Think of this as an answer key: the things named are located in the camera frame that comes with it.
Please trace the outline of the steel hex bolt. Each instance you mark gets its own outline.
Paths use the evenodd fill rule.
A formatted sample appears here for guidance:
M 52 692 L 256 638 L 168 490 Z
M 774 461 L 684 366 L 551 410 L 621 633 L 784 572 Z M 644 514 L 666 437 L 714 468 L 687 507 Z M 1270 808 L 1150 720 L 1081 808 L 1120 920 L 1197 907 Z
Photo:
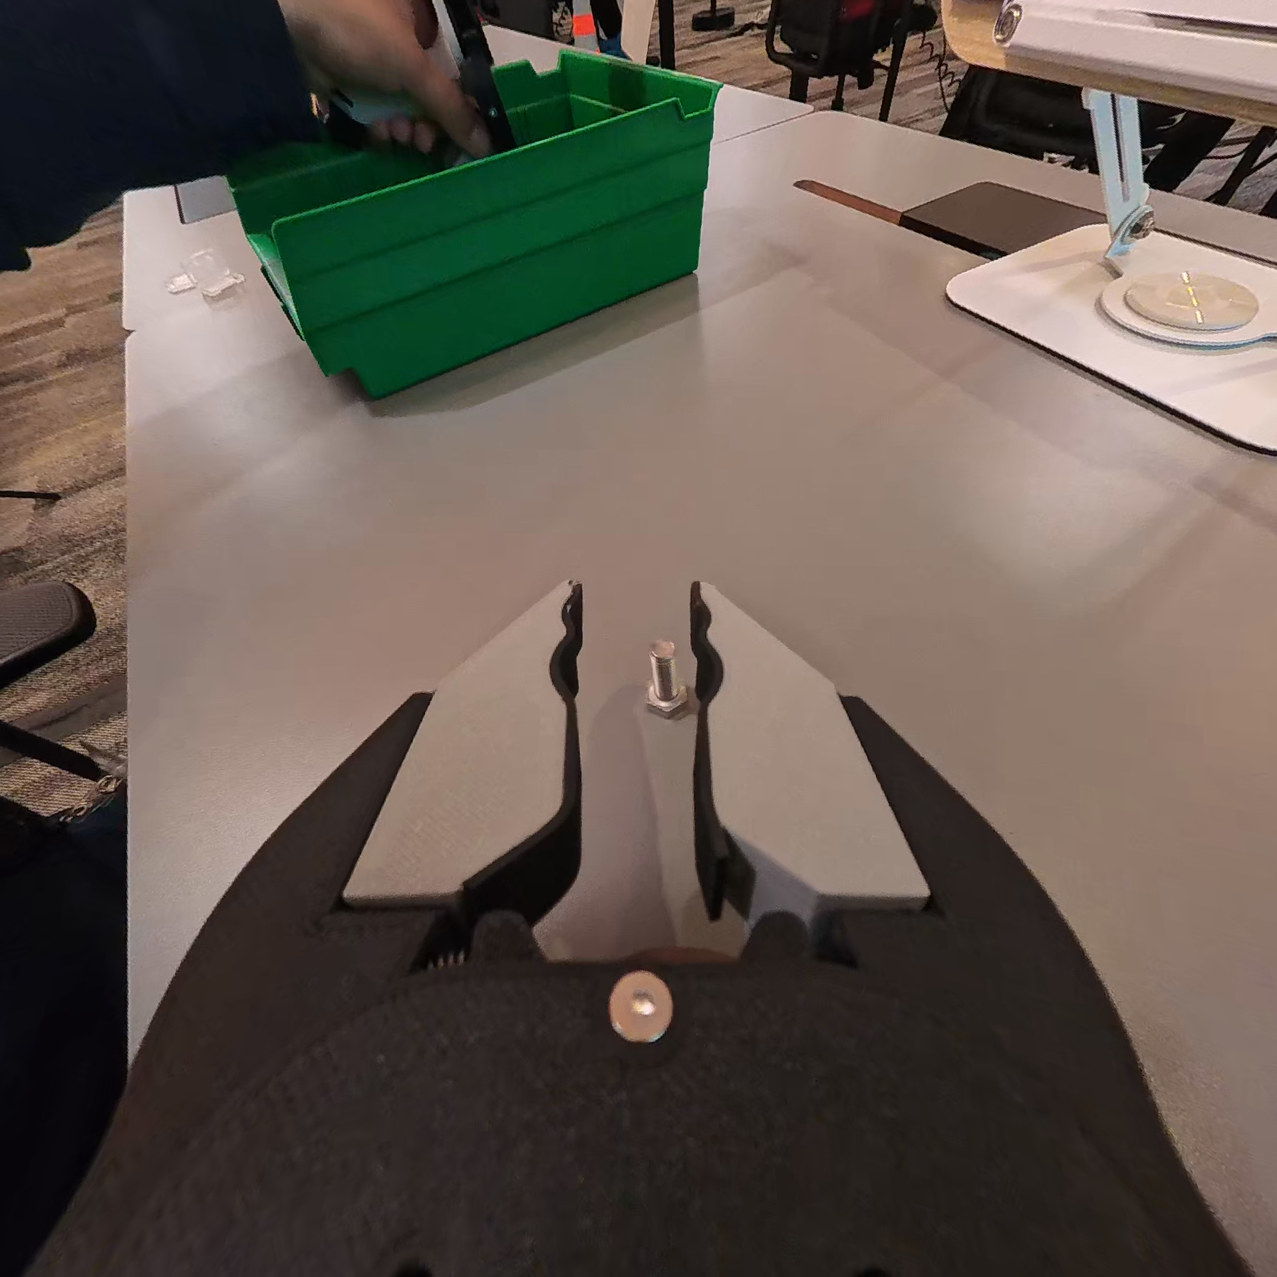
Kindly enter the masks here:
M 677 720 L 687 711 L 687 685 L 677 669 L 677 644 L 673 640 L 650 640 L 647 649 L 647 714 L 664 720 Z

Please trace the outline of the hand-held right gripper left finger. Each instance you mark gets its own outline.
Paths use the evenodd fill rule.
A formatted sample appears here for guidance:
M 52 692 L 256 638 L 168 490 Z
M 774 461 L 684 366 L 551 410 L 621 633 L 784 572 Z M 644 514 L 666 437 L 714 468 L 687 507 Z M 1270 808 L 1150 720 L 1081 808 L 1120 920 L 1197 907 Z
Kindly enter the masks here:
M 352 910 L 539 923 L 581 866 L 581 583 L 562 583 L 456 666 L 406 742 L 341 888 Z

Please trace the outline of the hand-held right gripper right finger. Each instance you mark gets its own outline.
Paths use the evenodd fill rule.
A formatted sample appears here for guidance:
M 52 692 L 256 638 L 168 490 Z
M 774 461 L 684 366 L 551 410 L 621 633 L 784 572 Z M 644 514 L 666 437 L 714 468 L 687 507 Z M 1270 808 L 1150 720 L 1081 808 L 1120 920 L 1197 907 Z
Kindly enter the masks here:
M 918 913 L 933 890 L 837 685 L 691 583 L 695 878 L 708 920 Z

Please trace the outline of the black rectangular pad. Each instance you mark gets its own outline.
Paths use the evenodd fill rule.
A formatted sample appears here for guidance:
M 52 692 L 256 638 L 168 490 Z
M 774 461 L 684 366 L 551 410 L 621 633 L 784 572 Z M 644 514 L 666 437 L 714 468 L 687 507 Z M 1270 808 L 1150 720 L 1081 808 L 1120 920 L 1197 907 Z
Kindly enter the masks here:
M 1107 235 L 1107 218 L 1099 212 L 1002 182 L 972 182 L 938 199 L 924 199 L 902 212 L 900 226 L 989 261 L 1088 226 L 1099 226 Z

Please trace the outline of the person's left forearm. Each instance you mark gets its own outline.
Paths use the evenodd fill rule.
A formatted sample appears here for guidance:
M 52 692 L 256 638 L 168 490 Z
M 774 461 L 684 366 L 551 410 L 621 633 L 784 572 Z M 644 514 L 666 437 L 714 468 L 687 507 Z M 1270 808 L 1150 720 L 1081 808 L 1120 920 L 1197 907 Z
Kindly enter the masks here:
M 126 190 L 322 137 L 280 2 L 4 0 L 0 268 Z

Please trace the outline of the clear plastic piece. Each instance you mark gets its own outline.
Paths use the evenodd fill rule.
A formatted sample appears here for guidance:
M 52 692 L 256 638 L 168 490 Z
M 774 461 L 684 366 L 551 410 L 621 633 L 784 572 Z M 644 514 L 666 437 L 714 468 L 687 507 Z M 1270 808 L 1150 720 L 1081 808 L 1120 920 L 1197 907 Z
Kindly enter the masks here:
M 187 256 L 177 274 L 164 280 L 168 296 L 197 291 L 206 303 L 218 303 L 218 298 L 232 296 L 237 287 L 244 287 L 244 274 L 237 274 L 226 261 L 226 256 L 218 256 L 214 249 L 199 249 L 199 252 Z

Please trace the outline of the white desk stand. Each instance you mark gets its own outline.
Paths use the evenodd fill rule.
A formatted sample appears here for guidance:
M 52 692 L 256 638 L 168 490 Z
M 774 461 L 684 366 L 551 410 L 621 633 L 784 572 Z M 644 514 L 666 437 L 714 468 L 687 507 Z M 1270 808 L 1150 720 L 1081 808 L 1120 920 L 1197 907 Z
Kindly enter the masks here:
M 1277 268 L 1162 234 L 1138 169 L 1138 104 L 1084 91 L 1107 226 L 974 266 L 945 298 L 1255 454 L 1277 450 Z

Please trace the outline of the black office chair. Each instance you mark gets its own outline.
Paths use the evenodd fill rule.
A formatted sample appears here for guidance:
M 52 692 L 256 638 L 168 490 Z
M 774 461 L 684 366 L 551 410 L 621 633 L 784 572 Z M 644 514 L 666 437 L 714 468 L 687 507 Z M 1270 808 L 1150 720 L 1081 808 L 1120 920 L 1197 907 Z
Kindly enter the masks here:
M 884 74 L 879 119 L 892 113 L 902 51 L 913 33 L 910 0 L 774 0 L 764 23 L 764 51 L 790 70 L 790 102 L 808 102 L 810 80 L 837 80 L 832 110 L 844 110 L 844 84 L 873 89 Z

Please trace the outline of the person's left hand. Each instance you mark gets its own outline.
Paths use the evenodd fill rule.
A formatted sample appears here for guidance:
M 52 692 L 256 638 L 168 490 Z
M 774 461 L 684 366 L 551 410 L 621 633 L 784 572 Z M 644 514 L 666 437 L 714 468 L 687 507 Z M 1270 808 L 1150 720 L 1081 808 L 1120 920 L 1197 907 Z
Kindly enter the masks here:
M 490 152 L 486 122 L 432 56 L 432 2 L 416 0 L 280 0 L 285 24 L 318 98 L 335 89 L 404 98 L 406 110 L 366 122 L 380 147 L 417 152 L 450 137 L 471 158 Z

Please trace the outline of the person's legs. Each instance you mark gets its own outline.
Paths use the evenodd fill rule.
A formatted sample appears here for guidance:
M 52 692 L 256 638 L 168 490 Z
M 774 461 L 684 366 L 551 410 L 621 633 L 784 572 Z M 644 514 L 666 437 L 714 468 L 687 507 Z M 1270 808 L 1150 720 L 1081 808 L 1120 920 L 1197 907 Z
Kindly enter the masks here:
M 86 816 L 4 802 L 0 1272 L 81 1191 L 126 1077 L 126 791 Z

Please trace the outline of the green plastic bin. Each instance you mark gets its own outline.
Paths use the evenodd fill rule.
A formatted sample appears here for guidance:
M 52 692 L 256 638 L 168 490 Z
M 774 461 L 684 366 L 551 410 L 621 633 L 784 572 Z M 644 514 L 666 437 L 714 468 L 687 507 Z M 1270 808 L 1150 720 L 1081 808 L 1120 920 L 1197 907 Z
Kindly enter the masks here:
M 494 89 L 518 148 L 486 160 L 288 141 L 232 169 L 323 375 L 389 397 L 700 268 L 718 84 L 562 49 Z

